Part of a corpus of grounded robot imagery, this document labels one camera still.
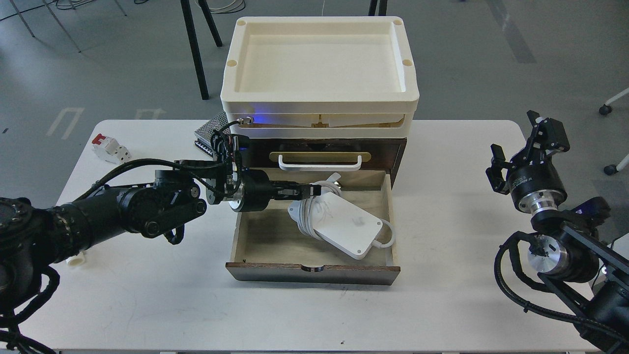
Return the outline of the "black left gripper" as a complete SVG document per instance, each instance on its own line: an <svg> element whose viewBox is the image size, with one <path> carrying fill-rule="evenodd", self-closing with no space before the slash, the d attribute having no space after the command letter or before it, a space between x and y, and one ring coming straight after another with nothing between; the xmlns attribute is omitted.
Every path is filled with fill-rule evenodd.
<svg viewBox="0 0 629 354"><path fill-rule="evenodd" d="M272 180L270 197L265 188L269 178L262 170L249 170L242 164L240 151L250 145L249 137L211 137L216 163L206 177L206 199L211 205L228 201L234 211L261 211L269 200L306 200L321 195L319 184L300 184L294 181Z"/></svg>

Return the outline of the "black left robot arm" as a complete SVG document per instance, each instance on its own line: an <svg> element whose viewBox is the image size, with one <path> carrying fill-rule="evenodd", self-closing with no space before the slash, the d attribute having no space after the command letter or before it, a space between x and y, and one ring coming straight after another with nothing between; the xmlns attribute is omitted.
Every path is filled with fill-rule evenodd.
<svg viewBox="0 0 629 354"><path fill-rule="evenodd" d="M60 284L51 266L123 233L173 245L185 225L208 205L236 202L234 211L261 211L270 200L307 200L321 195L319 184L270 180L243 166L249 137L232 134L232 123L209 130L201 143L213 160L144 158L103 176L73 202L48 209L29 199L0 202L1 340L22 354L53 350L21 334L19 325L40 309Z"/></svg>

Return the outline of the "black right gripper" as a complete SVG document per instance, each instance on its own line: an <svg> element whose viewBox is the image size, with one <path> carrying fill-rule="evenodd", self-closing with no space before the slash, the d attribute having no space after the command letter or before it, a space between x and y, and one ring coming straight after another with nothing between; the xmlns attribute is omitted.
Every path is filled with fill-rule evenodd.
<svg viewBox="0 0 629 354"><path fill-rule="evenodd" d="M563 123L543 118L533 110L526 112L532 133L526 145L506 161L503 148L491 144L492 159L486 169L492 190L510 195L516 210L537 214L557 210L568 197L552 156L570 149ZM502 170L506 170L506 179Z"/></svg>

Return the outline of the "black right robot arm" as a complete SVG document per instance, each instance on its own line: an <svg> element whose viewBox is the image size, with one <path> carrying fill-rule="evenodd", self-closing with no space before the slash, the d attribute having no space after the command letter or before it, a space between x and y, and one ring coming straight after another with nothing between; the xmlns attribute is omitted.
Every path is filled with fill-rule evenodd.
<svg viewBox="0 0 629 354"><path fill-rule="evenodd" d="M626 354L629 336L628 261L600 242L598 226L610 215L602 197L571 210L559 210L568 197L552 156L567 152L563 124L527 112L532 134L507 160L492 144L486 175L493 191L510 195L516 210L532 216L533 233L510 235L494 260L500 290L525 312L573 324L584 340L607 354ZM553 293L571 314L553 311L517 295L504 280L501 264L508 253L512 269L535 291Z"/></svg>

